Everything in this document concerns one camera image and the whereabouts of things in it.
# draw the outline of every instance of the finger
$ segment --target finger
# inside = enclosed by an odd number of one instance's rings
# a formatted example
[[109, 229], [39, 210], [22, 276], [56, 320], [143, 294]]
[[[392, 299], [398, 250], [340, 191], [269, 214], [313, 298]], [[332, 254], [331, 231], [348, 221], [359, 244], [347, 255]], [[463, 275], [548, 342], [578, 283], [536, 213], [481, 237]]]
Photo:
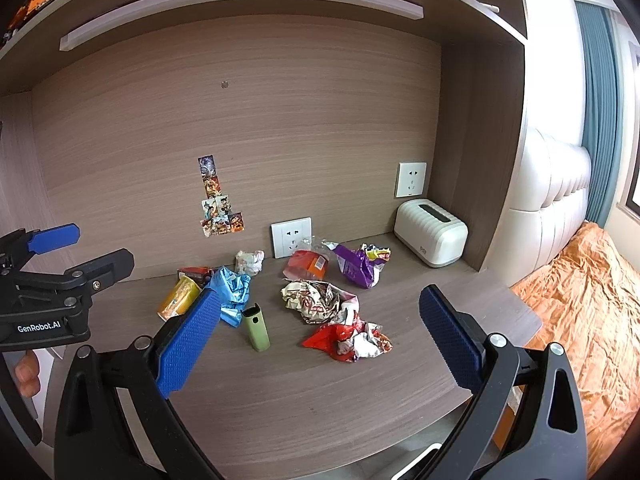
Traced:
[[23, 397], [33, 397], [40, 391], [40, 380], [39, 378], [32, 379], [31, 381], [27, 381], [26, 383], [20, 383], [20, 394]]
[[40, 364], [33, 350], [27, 350], [18, 364], [15, 366], [15, 376], [21, 383], [26, 383], [35, 379], [40, 373]]

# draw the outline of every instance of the white outlet plate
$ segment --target white outlet plate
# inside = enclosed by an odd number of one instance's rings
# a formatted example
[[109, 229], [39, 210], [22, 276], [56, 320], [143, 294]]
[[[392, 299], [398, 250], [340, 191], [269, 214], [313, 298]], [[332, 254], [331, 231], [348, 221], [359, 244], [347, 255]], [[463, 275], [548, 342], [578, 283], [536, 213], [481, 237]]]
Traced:
[[291, 256], [300, 246], [303, 238], [311, 239], [311, 218], [301, 218], [271, 224], [273, 255], [276, 258]]
[[421, 195], [426, 175], [426, 162], [401, 162], [398, 165], [398, 186], [396, 187], [396, 198], [401, 196]]

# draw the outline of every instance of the green container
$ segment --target green container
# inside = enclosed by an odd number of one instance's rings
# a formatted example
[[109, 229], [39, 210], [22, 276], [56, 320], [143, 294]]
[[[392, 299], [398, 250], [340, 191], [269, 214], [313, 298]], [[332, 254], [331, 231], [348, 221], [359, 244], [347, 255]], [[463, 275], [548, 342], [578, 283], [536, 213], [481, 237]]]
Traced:
[[251, 306], [242, 311], [242, 322], [244, 322], [244, 325], [249, 331], [249, 339], [256, 351], [262, 352], [269, 348], [271, 345], [269, 342], [269, 334], [267, 334], [267, 327], [264, 324], [262, 310], [257, 303], [255, 306]]

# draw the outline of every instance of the window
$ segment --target window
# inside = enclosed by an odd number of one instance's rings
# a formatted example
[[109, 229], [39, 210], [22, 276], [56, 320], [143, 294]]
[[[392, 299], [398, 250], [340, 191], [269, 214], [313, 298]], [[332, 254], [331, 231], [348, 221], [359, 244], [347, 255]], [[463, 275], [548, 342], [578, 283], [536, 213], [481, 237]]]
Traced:
[[640, 184], [638, 183], [638, 173], [640, 170], [640, 142], [638, 142], [638, 104], [640, 103], [640, 49], [633, 48], [634, 69], [636, 70], [636, 145], [635, 153], [631, 156], [633, 166], [630, 168], [631, 183], [626, 194], [626, 206], [636, 215], [640, 216]]

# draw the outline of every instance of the curtain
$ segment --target curtain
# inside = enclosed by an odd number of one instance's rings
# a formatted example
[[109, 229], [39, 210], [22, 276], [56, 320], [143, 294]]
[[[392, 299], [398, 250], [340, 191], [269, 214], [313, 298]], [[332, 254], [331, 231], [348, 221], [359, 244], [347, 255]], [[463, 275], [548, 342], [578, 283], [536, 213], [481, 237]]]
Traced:
[[591, 156], [587, 220], [604, 227], [613, 204], [622, 149], [622, 104], [609, 11], [576, 2], [586, 72], [582, 145]]

